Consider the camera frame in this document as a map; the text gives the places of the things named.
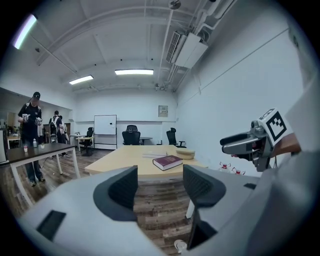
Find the light wood tabletop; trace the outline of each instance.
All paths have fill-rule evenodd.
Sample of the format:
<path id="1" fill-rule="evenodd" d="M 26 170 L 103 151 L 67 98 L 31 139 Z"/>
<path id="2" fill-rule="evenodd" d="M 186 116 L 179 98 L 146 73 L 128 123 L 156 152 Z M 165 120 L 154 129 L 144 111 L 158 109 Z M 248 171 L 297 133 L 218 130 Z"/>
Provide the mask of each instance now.
<path id="1" fill-rule="evenodd" d="M 176 156 L 176 149 L 174 145 L 124 145 L 88 165 L 85 170 L 90 174 L 99 174 L 118 168 L 138 166 L 138 176 L 140 178 L 161 178 L 181 176 L 183 174 L 183 164 L 206 167 L 196 159 L 191 159 L 183 160 L 183 164 L 162 171 L 153 164 L 152 158 L 143 157 L 143 153 L 150 151 L 166 151 L 168 155 Z"/>
<path id="2" fill-rule="evenodd" d="M 76 140 L 91 140 L 94 139 L 95 137 L 79 137 L 79 138 L 75 138 Z"/>
<path id="3" fill-rule="evenodd" d="M 6 138 L 8 141 L 18 141 L 20 140 L 21 138 L 18 137 L 18 136 L 11 136 L 11 137 L 7 137 Z"/>

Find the person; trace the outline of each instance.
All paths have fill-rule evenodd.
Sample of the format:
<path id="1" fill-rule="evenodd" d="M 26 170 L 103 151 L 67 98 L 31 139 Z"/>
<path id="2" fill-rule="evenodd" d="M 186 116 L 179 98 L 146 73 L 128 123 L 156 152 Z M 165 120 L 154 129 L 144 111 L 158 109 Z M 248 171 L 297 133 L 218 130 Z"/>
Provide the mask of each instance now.
<path id="1" fill-rule="evenodd" d="M 59 111 L 58 110 L 56 110 L 54 112 L 54 116 L 52 118 L 50 118 L 49 124 L 51 124 L 51 122 L 54 122 L 56 124 L 56 127 L 57 127 L 56 137 L 57 137 L 58 143 L 66 144 L 66 137 L 62 136 L 62 134 L 64 132 L 64 127 L 63 127 L 62 120 L 59 117 Z M 63 152 L 62 156 L 63 157 L 67 157 L 68 154 Z"/>
<path id="2" fill-rule="evenodd" d="M 44 125 L 38 125 L 37 127 L 38 133 L 38 144 L 42 144 L 44 142 Z"/>
<path id="3" fill-rule="evenodd" d="M 18 122 L 22 124 L 21 128 L 21 141 L 22 147 L 33 147 L 34 139 L 38 139 L 38 126 L 42 124 L 41 108 L 39 105 L 40 93 L 35 92 L 30 102 L 24 104 L 18 113 Z M 39 181 L 44 182 L 45 178 L 40 171 L 38 161 L 25 164 L 26 173 L 30 185 L 36 185 L 36 177 Z"/>
<path id="4" fill-rule="evenodd" d="M 62 141 L 63 141 L 63 143 L 68 144 L 69 138 L 68 138 L 68 134 L 67 134 L 67 126 L 62 119 L 63 118 L 62 115 L 59 115 L 59 117 L 62 121 L 62 126 L 63 126 L 63 129 L 60 130 L 60 132 L 62 134 Z"/>

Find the wooden table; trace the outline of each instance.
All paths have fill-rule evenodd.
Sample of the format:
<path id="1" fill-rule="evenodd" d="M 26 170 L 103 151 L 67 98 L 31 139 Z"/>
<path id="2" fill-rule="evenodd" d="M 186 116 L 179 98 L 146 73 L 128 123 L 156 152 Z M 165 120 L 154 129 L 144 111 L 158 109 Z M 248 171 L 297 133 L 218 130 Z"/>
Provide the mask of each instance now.
<path id="1" fill-rule="evenodd" d="M 78 137 L 78 138 L 75 138 L 76 140 L 78 140 L 78 145 L 79 145 L 79 149 L 80 149 L 80 143 L 79 141 L 88 141 L 88 140 L 92 140 L 94 139 L 95 137 L 92 136 L 92 137 Z M 88 150 L 88 146 L 85 147 L 85 154 L 84 154 L 85 157 L 90 157 L 89 155 L 89 150 Z"/>
<path id="2" fill-rule="evenodd" d="M 72 151 L 74 170 L 75 170 L 76 177 L 79 179 L 80 173 L 78 169 L 78 162 L 77 162 L 75 147 L 76 146 L 62 144 L 62 143 L 49 143 L 49 144 L 45 144 L 43 149 L 40 146 L 36 148 L 28 147 L 28 152 L 25 152 L 25 150 L 21 147 L 8 150 L 7 152 L 8 161 L 12 169 L 13 177 L 15 179 L 17 187 L 19 188 L 21 194 L 24 196 L 29 206 L 32 206 L 33 203 L 31 202 L 30 198 L 27 195 L 26 190 L 24 189 L 24 186 L 22 185 L 22 182 L 18 175 L 17 167 L 56 155 L 56 161 L 58 164 L 59 172 L 60 174 L 62 174 L 59 154 L 67 151 Z"/>
<path id="3" fill-rule="evenodd" d="M 138 166 L 139 178 L 174 177 L 183 174 L 183 164 L 205 167 L 196 159 L 183 160 L 183 164 L 168 170 L 160 170 L 153 164 L 153 159 L 142 157 L 149 151 L 166 151 L 168 155 L 177 155 L 174 145 L 124 145 L 88 165 L 85 170 L 90 174 L 108 172 L 122 167 Z"/>
<path id="4" fill-rule="evenodd" d="M 152 140 L 152 137 L 140 137 L 140 140 L 142 140 L 142 145 L 145 144 L 145 140 Z"/>
<path id="5" fill-rule="evenodd" d="M 12 142 L 12 141 L 20 141 L 21 140 L 21 138 L 19 138 L 18 136 L 7 137 L 6 139 L 8 142 L 8 149 L 10 149 L 10 143 L 9 143 L 10 141 Z"/>

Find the bottle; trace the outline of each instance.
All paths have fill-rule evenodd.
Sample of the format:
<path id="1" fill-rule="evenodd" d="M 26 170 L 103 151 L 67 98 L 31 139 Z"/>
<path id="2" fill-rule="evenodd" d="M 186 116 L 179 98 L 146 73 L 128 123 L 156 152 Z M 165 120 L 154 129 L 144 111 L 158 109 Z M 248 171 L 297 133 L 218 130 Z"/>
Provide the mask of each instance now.
<path id="1" fill-rule="evenodd" d="M 38 144 L 37 144 L 37 141 L 36 141 L 35 138 L 33 139 L 33 147 L 34 147 L 34 148 L 37 148 L 37 147 L 38 147 Z"/>
<path id="2" fill-rule="evenodd" d="M 218 171 L 223 172 L 223 173 L 228 173 L 228 174 L 232 173 L 231 170 L 228 168 L 228 166 L 229 167 L 231 166 L 230 163 L 225 164 L 225 163 L 220 162 L 220 165 L 221 165 L 221 167 L 218 169 Z"/>

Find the ceiling light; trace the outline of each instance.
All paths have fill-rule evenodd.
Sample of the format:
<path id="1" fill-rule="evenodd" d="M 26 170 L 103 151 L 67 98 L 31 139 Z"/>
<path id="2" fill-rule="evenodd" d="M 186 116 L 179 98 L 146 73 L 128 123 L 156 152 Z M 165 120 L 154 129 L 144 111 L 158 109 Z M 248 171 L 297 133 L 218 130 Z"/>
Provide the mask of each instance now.
<path id="1" fill-rule="evenodd" d="M 117 75 L 153 75 L 153 69 L 117 69 L 114 71 Z"/>
<path id="2" fill-rule="evenodd" d="M 32 28 L 32 26 L 36 22 L 36 17 L 32 14 L 26 19 L 26 21 L 23 23 L 18 36 L 16 37 L 13 46 L 19 50 L 21 44 L 23 43 L 24 39 L 26 38 L 28 32 Z"/>
<path id="3" fill-rule="evenodd" d="M 88 76 L 73 80 L 73 81 L 69 82 L 69 84 L 75 85 L 77 83 L 81 83 L 81 82 L 88 81 L 88 80 L 91 80 L 91 79 L 94 79 L 94 77 L 92 75 L 88 75 Z"/>

